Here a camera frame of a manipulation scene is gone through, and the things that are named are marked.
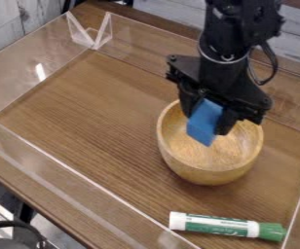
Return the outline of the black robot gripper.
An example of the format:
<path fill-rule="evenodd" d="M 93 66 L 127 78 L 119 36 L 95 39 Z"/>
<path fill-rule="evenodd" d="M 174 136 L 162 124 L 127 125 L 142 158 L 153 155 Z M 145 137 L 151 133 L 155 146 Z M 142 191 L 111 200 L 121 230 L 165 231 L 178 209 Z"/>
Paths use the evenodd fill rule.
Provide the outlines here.
<path fill-rule="evenodd" d="M 181 110 L 190 118 L 202 99 L 224 107 L 216 134 L 228 135 L 236 123 L 258 125 L 273 101 L 249 75 L 249 53 L 237 60 L 214 61 L 205 55 L 167 55 L 167 79 L 178 88 Z"/>

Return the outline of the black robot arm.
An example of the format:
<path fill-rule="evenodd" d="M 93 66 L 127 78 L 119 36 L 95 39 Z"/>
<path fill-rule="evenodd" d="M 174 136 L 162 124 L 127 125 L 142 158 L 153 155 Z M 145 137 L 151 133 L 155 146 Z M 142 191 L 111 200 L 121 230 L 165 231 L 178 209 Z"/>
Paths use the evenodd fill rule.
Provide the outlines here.
<path fill-rule="evenodd" d="M 250 53 L 261 48 L 278 70 L 269 40 L 285 23 L 281 0 L 205 0 L 206 15 L 199 33 L 198 55 L 167 56 L 167 78 L 177 85 L 178 100 L 186 117 L 194 115 L 203 100 L 224 110 L 214 133 L 226 135 L 240 121 L 260 124 L 273 101 L 261 90 L 270 80 L 261 79 L 250 63 Z"/>

